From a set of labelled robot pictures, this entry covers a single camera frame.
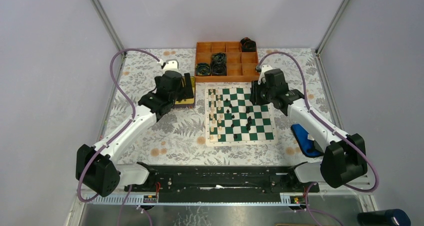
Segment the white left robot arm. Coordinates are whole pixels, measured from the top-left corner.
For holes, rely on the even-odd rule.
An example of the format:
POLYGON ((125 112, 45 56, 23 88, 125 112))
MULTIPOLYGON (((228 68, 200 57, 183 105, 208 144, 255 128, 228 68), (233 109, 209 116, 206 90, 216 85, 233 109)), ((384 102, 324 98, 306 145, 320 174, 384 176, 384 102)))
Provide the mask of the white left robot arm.
POLYGON ((106 197, 116 188, 136 184, 150 191, 155 178, 139 163, 118 164, 118 160, 142 133, 168 114, 178 101, 194 97, 192 77, 166 71, 155 77, 155 89, 141 97, 135 112, 109 136, 93 146, 82 145, 76 153, 75 177, 97 196, 106 197))

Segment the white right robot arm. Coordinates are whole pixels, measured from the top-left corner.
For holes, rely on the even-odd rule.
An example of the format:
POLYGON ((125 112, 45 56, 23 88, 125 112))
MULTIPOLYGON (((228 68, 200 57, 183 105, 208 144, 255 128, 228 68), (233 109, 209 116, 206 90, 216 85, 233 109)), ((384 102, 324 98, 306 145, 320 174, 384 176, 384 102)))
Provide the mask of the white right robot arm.
POLYGON ((294 167, 294 174, 286 179, 291 191, 299 192, 307 182, 318 181, 338 188, 368 172, 368 164, 363 159, 364 139, 358 134, 346 133, 314 112, 299 90, 289 89, 282 70, 264 65, 258 80, 251 83, 250 101, 254 105, 272 104, 305 129, 315 140, 317 150, 323 153, 320 162, 294 167))

